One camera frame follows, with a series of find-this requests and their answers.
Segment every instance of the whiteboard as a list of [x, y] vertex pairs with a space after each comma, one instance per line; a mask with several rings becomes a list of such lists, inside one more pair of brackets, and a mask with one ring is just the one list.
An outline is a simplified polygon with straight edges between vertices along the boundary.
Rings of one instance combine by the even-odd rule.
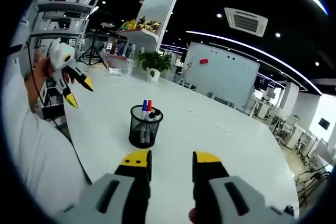
[[[202, 44], [196, 44], [192, 54], [186, 82], [244, 108], [253, 92], [260, 65], [232, 52]], [[200, 64], [202, 59], [207, 59], [208, 63]]]

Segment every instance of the pen holder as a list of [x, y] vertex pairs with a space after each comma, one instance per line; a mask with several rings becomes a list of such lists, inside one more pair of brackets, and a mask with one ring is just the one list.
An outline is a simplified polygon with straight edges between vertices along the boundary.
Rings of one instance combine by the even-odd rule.
[[152, 147], [155, 144], [156, 133], [160, 122], [163, 120], [163, 114], [160, 111], [159, 119], [147, 121], [141, 119], [142, 105], [137, 105], [131, 108], [131, 127], [129, 140], [130, 143], [141, 149]]

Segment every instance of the blue marker cap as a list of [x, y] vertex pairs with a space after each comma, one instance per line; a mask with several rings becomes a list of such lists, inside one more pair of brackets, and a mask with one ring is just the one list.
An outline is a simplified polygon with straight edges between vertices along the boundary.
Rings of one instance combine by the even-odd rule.
[[143, 100], [142, 111], [147, 111], [147, 100]]

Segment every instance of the green plant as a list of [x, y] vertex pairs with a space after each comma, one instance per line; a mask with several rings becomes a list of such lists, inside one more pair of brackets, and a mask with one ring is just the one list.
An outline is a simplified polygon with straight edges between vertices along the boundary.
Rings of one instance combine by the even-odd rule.
[[[157, 69], [159, 72], [162, 72], [166, 69], [171, 69], [170, 61], [170, 55], [161, 56], [156, 51], [144, 52], [138, 57], [138, 63], [141, 64], [144, 70], [147, 70], [147, 68], [153, 68]], [[154, 71], [151, 71], [150, 74], [152, 77], [154, 77]]]

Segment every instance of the white flower pot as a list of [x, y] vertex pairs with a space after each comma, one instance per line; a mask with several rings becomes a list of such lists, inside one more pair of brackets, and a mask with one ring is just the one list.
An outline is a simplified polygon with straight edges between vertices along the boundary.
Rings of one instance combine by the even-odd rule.
[[148, 82], [153, 82], [156, 83], [159, 80], [161, 72], [158, 71], [157, 69], [151, 68], [147, 69], [147, 81]]

